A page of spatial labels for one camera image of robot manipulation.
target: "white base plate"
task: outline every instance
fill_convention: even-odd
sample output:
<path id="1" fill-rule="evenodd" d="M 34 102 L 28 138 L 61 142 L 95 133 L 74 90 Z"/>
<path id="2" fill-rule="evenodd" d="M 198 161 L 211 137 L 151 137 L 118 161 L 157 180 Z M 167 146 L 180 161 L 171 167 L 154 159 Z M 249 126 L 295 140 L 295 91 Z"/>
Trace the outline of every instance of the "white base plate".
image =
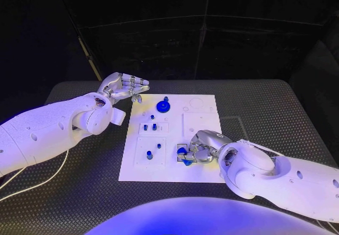
<path id="1" fill-rule="evenodd" d="M 170 110 L 162 114 L 155 105 L 164 96 L 168 97 Z M 118 181 L 224 183 L 216 160 L 208 164 L 191 163 L 185 166 L 177 161 L 175 154 L 175 145 L 188 146 L 198 130 L 220 133 L 213 95 L 142 94 L 141 97 L 142 103 L 132 103 Z M 151 151 L 151 160 L 146 159 L 146 151 Z"/>

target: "gray mat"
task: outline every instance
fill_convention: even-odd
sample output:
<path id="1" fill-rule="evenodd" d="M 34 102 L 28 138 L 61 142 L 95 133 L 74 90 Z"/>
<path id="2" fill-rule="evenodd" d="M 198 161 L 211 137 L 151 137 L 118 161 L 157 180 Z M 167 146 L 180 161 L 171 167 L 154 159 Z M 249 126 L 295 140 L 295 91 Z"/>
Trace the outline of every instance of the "gray mat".
<path id="1" fill-rule="evenodd" d="M 99 82 L 54 86 L 47 103 L 67 100 L 99 87 Z M 213 94 L 221 132 L 247 139 L 286 156 L 328 166 L 334 160 L 321 142 L 289 86 L 279 80 L 151 81 L 148 94 Z M 126 112 L 120 126 L 84 138 L 69 150 L 54 179 L 0 202 L 0 233 L 83 234 L 115 214 L 154 200 L 206 196 L 229 198 L 273 208 L 315 224 L 260 197 L 239 198 L 224 184 L 118 182 L 131 100 L 115 107 Z M 57 170 L 64 154 L 30 166 L 0 191 L 0 198 L 43 182 Z"/>

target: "white robotic arm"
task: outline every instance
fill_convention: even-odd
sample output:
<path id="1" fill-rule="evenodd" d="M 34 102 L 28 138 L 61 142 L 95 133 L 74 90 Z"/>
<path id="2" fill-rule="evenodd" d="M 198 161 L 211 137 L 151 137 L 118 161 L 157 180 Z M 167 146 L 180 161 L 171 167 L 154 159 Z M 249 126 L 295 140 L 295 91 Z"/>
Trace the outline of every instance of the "white robotic arm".
<path id="1" fill-rule="evenodd" d="M 276 156 L 271 158 L 259 149 Z M 260 196 L 285 210 L 339 223 L 337 169 L 285 157 L 247 141 L 232 142 L 207 130 L 195 133 L 190 150 L 200 163 L 217 158 L 220 176 L 237 196 Z"/>
<path id="2" fill-rule="evenodd" d="M 112 73 L 96 93 L 25 111 L 0 126 L 0 176 L 63 153 L 89 135 L 97 135 L 109 122 L 120 125 L 125 113 L 112 108 L 119 99 L 132 97 L 148 81 Z"/>

